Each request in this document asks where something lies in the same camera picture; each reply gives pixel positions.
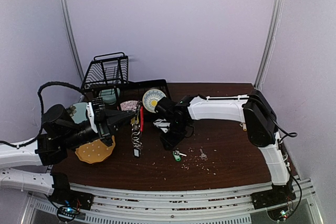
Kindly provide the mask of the red handled keyring with keys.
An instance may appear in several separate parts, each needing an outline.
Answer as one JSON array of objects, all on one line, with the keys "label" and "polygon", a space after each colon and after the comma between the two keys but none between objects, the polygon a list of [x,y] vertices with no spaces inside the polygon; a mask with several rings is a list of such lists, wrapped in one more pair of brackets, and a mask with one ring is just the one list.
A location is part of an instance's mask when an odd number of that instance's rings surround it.
[{"label": "red handled keyring with keys", "polygon": [[133,156],[140,158],[142,153],[142,131],[143,131],[143,106],[138,102],[135,107],[135,117],[131,119],[131,142],[133,145]]}]

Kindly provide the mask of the green tagged key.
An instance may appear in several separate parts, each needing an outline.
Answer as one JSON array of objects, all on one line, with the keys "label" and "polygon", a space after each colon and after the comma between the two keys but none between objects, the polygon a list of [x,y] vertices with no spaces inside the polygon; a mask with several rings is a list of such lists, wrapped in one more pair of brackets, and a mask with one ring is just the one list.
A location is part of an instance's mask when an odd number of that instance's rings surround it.
[{"label": "green tagged key", "polygon": [[173,151],[172,154],[173,154],[174,159],[175,159],[177,162],[180,162],[180,161],[182,160],[182,157],[186,157],[186,156],[187,156],[186,154],[181,153],[181,152],[178,151],[178,150]]}]

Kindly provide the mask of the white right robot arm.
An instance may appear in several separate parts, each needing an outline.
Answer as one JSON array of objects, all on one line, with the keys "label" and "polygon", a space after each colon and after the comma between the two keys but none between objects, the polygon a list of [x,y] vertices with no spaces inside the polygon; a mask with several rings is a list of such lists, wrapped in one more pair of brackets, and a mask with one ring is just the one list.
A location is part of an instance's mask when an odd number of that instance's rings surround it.
[{"label": "white right robot arm", "polygon": [[160,140],[166,150],[173,150],[186,138],[187,127],[199,120],[228,120],[239,122],[247,132],[248,140],[259,148],[268,166],[271,182],[276,187],[269,192],[272,203],[279,204],[289,196],[289,166],[281,152],[280,127],[265,97],[258,90],[235,97],[185,96],[174,102],[163,97],[154,111],[168,126]]}]

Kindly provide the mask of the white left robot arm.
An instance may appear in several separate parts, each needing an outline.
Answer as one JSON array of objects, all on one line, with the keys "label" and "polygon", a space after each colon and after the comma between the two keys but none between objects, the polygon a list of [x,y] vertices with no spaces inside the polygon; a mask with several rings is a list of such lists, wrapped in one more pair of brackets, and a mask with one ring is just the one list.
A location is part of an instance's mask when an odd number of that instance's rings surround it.
[{"label": "white left robot arm", "polygon": [[133,110],[107,109],[101,98],[86,104],[86,119],[76,123],[62,104],[42,114],[41,125],[46,134],[27,141],[1,143],[1,186],[56,196],[64,205],[76,197],[65,174],[40,174],[19,170],[19,166],[50,166],[68,157],[68,150],[100,140],[106,147],[113,145],[113,136],[128,123]]}]

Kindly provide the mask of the pink patterned bowl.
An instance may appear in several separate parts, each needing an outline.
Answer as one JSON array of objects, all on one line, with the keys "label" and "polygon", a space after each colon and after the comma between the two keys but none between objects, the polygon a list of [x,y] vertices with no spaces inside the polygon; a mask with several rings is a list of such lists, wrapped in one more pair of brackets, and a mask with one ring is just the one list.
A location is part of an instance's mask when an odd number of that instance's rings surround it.
[{"label": "pink patterned bowl", "polygon": [[138,100],[129,100],[120,103],[120,108],[122,111],[135,111],[138,109],[140,101]]}]

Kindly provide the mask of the light blue plate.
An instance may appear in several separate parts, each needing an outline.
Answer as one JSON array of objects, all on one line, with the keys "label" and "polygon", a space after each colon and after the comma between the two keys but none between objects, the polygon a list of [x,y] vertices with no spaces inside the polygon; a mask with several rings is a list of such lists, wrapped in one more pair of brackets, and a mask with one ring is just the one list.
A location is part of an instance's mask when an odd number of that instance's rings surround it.
[{"label": "light blue plate", "polygon": [[70,117],[76,124],[87,120],[87,103],[75,103],[69,107]]}]

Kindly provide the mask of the loose silver key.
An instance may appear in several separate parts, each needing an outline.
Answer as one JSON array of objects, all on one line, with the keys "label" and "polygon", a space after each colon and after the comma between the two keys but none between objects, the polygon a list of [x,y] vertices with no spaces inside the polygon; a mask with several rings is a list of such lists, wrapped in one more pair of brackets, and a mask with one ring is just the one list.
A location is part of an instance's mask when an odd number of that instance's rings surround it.
[{"label": "loose silver key", "polygon": [[200,158],[201,158],[201,160],[203,160],[203,161],[206,161],[206,160],[208,160],[208,157],[207,157],[207,155],[203,152],[203,150],[202,149],[200,149],[199,150],[200,151]]}]

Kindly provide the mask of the yellow dotted plate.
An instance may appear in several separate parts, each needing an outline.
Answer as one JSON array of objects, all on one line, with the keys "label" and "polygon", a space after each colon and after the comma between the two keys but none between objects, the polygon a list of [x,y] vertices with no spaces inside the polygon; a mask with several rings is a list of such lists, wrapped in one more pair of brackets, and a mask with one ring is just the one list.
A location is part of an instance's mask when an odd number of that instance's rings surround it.
[{"label": "yellow dotted plate", "polygon": [[112,145],[106,146],[101,140],[84,144],[75,150],[78,159],[88,164],[100,163],[106,160],[115,148],[115,138],[112,136]]}]

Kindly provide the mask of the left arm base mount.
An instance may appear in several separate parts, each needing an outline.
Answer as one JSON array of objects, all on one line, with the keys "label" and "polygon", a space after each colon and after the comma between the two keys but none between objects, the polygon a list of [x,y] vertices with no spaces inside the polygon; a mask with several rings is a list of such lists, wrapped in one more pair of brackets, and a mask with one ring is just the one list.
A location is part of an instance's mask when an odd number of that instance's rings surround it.
[{"label": "left arm base mount", "polygon": [[63,173],[51,173],[51,177],[54,191],[46,198],[56,208],[56,216],[61,222],[74,221],[81,210],[91,209],[93,194],[72,190],[67,175]]}]

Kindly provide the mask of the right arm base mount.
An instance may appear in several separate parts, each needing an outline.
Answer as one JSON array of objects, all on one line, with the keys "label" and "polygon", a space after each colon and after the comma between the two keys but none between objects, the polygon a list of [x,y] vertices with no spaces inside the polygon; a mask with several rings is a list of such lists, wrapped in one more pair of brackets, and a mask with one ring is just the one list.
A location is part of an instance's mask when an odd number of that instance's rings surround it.
[{"label": "right arm base mount", "polygon": [[262,211],[253,223],[315,223],[311,179],[296,177],[290,182],[289,190],[273,188],[251,195],[254,209]]}]

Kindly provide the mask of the left aluminium frame post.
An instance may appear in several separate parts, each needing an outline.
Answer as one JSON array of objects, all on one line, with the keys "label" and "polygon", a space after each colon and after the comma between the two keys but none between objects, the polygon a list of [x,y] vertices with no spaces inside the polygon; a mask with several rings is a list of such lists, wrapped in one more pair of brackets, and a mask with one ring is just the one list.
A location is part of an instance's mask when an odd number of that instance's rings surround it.
[{"label": "left aluminium frame post", "polygon": [[60,4],[61,4],[62,15],[63,15],[65,28],[66,28],[66,34],[67,34],[67,38],[68,38],[68,42],[70,46],[70,51],[72,53],[72,58],[75,63],[75,69],[77,71],[80,81],[82,82],[84,80],[85,75],[83,72],[82,64],[81,64],[79,54],[78,54],[77,45],[75,42],[75,37],[74,37],[74,32],[73,32],[73,28],[71,24],[67,0],[60,0]]}]

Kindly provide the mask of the aluminium frame post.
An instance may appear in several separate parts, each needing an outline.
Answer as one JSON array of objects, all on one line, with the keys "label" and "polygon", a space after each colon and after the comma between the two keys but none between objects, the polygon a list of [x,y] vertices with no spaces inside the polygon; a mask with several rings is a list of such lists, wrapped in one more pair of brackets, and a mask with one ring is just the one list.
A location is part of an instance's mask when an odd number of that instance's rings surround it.
[{"label": "aluminium frame post", "polygon": [[68,38],[68,42],[70,46],[70,51],[72,53],[72,58],[75,63],[75,69],[77,71],[80,81],[82,82],[84,80],[85,75],[83,72],[82,64],[81,64],[79,54],[78,54],[77,45],[75,42],[75,37],[74,37],[74,32],[73,32],[73,28],[71,24],[67,0],[60,0],[60,4],[61,4],[62,15],[63,15],[65,28],[66,28],[66,34],[67,34],[67,38]]},{"label": "aluminium frame post", "polygon": [[280,24],[283,2],[284,0],[274,0],[266,42],[263,49],[262,58],[257,72],[256,80],[254,83],[254,87],[257,90],[262,90],[263,84],[266,79],[267,71],[271,61],[271,56],[273,54],[275,46],[276,32]]}]

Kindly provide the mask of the right aluminium frame post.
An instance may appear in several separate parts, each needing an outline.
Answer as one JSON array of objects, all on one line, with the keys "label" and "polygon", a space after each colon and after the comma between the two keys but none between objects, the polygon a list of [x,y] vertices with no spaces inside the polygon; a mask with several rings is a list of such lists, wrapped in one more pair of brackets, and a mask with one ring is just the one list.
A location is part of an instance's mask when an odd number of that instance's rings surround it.
[{"label": "right aluminium frame post", "polygon": [[266,42],[263,49],[262,58],[257,72],[256,80],[254,83],[254,87],[257,90],[262,90],[263,84],[266,79],[267,71],[271,61],[271,56],[273,54],[275,46],[276,32],[280,24],[283,2],[284,0],[274,0]]}]

